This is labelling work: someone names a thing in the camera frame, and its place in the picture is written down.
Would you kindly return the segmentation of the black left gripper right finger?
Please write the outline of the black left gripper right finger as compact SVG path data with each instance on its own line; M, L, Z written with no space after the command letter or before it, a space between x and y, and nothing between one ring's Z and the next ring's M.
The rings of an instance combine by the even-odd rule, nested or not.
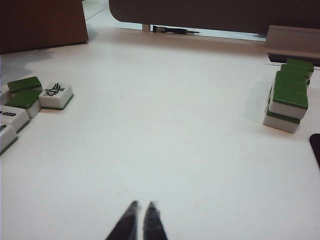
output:
M143 220L144 240L167 240L167 234L162 224L160 212L151 201L146 209Z

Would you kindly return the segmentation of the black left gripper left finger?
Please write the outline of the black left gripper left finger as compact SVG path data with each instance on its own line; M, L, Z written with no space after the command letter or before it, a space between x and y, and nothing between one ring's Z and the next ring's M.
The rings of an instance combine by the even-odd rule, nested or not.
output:
M106 240L136 240L138 201L134 200L124 211Z

